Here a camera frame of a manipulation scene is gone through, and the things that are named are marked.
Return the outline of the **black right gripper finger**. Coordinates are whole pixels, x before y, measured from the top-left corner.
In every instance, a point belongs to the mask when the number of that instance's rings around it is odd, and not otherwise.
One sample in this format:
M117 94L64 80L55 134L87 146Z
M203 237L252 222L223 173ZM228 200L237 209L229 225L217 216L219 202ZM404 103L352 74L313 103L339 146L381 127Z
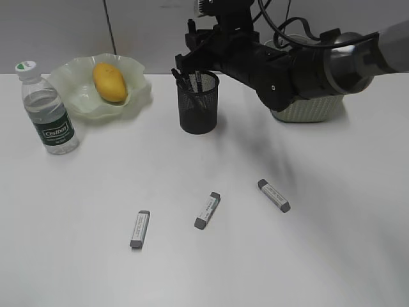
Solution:
M176 55L175 63L182 74L211 70L211 53L206 49L192 49L186 55Z
M189 19L187 22L188 25L188 34L195 35L197 33L196 23L193 19Z

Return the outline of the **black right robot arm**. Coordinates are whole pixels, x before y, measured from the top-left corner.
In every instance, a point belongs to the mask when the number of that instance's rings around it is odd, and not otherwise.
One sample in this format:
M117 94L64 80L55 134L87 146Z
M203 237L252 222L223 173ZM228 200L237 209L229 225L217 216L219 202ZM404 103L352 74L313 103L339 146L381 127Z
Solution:
M300 42L273 24L266 5L260 12L274 31L274 46L259 41L251 1L196 1L199 17L217 19L212 29L188 21L186 55L175 57L183 73L222 72L252 88L274 111L297 100L349 95L366 89L377 75L408 71L408 22L368 35L332 29Z

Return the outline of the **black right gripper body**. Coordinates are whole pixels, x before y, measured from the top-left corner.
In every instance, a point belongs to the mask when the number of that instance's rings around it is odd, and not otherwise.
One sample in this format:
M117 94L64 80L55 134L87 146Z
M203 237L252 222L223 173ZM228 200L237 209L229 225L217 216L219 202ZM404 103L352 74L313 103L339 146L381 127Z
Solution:
M234 12L216 16L212 29L197 29L185 35L189 50L206 49L211 53L211 70L218 70L234 53L244 51L259 41L250 12Z

